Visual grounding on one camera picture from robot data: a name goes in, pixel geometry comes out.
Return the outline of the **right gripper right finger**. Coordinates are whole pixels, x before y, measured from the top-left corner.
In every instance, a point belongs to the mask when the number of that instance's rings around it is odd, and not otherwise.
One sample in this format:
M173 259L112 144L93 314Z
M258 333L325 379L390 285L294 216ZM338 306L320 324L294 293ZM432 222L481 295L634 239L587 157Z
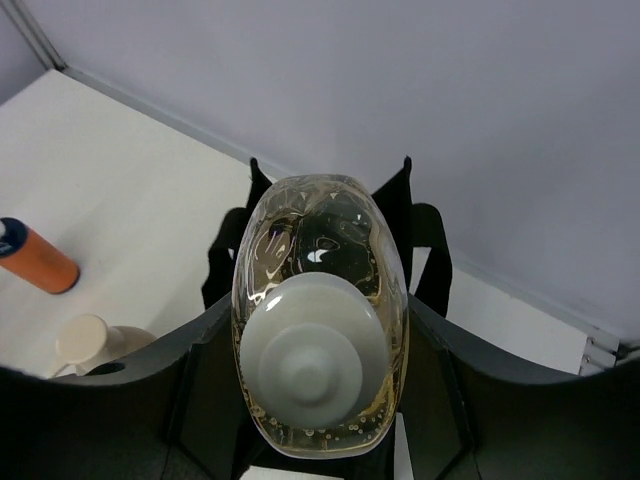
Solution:
M401 413L416 479L636 479L639 363L576 376L409 299Z

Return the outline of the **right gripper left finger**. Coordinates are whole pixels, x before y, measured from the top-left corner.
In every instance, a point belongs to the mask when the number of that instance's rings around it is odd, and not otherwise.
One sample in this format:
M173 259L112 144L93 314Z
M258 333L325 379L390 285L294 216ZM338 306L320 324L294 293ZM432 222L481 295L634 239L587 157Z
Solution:
M228 298L84 376L1 372L5 479L237 479L264 448L237 378Z

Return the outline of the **beige pump bottle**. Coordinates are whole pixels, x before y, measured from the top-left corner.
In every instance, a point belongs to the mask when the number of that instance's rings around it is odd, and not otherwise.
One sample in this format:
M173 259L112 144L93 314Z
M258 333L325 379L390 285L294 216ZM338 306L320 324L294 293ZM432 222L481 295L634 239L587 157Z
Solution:
M51 378L85 375L94 368L122 358L156 340L133 326L109 326L101 317L84 314L66 322L55 341L56 359Z

